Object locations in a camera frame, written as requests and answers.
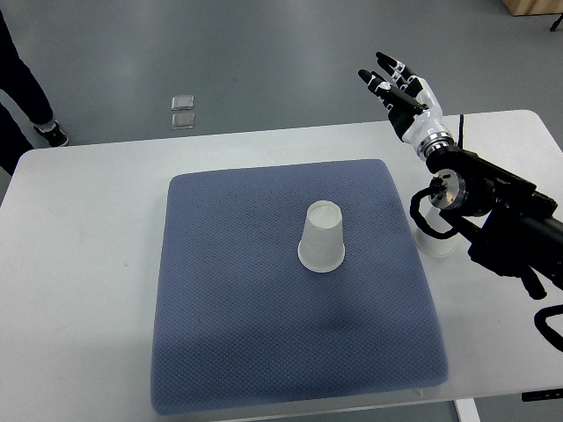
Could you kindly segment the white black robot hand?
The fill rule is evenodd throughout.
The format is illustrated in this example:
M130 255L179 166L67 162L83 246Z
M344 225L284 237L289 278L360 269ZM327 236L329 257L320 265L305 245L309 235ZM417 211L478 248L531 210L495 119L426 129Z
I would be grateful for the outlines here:
M383 52L377 52L376 59L389 79L366 69L359 70L358 76L384 106L396 136L411 145L421 160L452 145L454 139L442 123L442 108L426 79Z

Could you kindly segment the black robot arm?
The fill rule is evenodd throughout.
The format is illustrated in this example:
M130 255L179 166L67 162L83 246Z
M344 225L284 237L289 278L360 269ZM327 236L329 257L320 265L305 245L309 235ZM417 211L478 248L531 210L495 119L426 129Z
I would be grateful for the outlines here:
M439 240L462 235L473 262L520 279L534 300L546 296L541 276L562 286L562 223L553 216L555 200L448 134L430 135L418 152L434 175L409 208L422 233Z

